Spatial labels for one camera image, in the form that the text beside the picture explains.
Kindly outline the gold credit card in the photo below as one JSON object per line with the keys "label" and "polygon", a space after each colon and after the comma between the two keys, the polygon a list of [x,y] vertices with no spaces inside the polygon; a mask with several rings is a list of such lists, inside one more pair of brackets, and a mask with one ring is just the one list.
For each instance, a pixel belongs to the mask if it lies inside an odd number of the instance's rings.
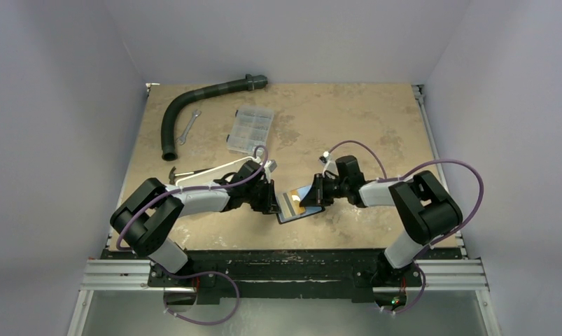
{"label": "gold credit card", "polygon": [[281,211],[278,214],[278,219],[281,223],[292,221],[302,215],[305,215],[306,209],[300,207],[302,197],[298,189],[279,193],[276,196],[276,199]]}

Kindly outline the black leather card holder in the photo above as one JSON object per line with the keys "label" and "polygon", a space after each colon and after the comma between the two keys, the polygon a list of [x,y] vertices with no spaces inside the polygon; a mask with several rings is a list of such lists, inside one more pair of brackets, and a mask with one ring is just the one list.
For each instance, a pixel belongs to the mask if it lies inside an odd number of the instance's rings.
{"label": "black leather card holder", "polygon": [[306,185],[276,194],[276,200],[280,208],[280,212],[276,215],[279,224],[289,223],[325,211],[321,206],[300,206],[300,202],[310,189],[311,185]]}

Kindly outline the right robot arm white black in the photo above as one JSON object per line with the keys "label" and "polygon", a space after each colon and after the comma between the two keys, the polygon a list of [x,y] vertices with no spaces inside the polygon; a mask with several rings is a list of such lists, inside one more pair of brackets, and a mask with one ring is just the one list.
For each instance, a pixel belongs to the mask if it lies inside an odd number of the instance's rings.
{"label": "right robot arm white black", "polygon": [[345,198],[359,208],[394,206],[397,210],[404,231],[378,257],[377,276],[384,284],[395,284],[423,248],[463,222],[460,207],[430,171],[407,180],[368,181],[353,155],[326,163],[336,169],[314,175],[301,207],[328,207]]}

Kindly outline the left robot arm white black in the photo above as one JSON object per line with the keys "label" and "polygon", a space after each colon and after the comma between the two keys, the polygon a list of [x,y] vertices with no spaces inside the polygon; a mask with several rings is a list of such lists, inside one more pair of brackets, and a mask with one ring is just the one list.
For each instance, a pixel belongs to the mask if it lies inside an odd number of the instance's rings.
{"label": "left robot arm white black", "polygon": [[192,279],[190,257],[169,238],[175,222],[183,216],[226,212],[249,204],[253,211],[277,214],[280,207],[274,193],[274,160],[245,157],[229,164],[189,176],[189,185],[163,184],[146,179],[112,214],[111,227],[140,257],[147,257],[165,269],[175,286]]}

